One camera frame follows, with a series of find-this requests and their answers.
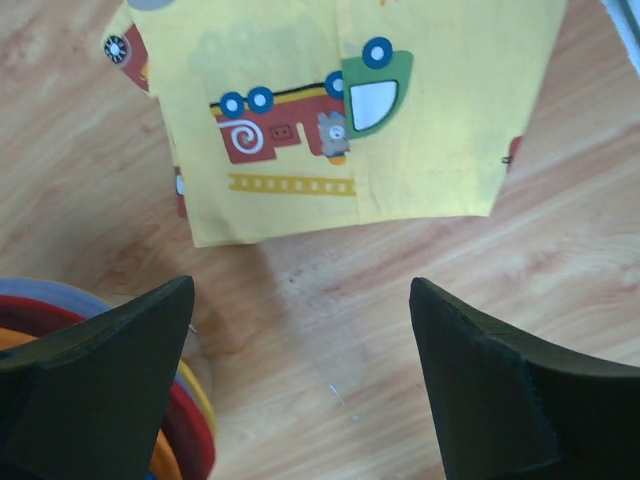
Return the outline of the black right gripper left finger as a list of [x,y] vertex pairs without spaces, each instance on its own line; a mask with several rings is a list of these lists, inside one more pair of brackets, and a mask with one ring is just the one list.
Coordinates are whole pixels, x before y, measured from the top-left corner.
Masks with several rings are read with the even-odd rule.
[[2,478],[145,478],[193,308],[181,276],[2,351]]

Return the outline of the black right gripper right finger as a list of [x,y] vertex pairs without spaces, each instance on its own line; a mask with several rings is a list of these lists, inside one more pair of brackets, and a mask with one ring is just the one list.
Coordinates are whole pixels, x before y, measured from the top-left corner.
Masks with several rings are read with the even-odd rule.
[[543,340],[434,283],[410,291],[449,479],[635,479],[639,370]]

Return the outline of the red bucket hat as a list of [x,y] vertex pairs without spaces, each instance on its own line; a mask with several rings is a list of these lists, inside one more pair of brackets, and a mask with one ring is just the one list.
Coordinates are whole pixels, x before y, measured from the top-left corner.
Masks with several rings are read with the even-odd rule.
[[[1,296],[1,347],[22,345],[93,315],[15,295]],[[214,467],[215,416],[199,381],[180,361],[152,453],[149,479],[207,479]]]

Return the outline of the yellow bucket hat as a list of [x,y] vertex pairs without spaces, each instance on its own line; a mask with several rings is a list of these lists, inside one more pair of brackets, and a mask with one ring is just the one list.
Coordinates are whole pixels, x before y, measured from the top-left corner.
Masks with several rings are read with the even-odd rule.
[[192,369],[182,360],[180,360],[178,364],[176,379],[183,386],[190,398],[197,404],[207,422],[211,435],[215,436],[216,417],[213,406]]

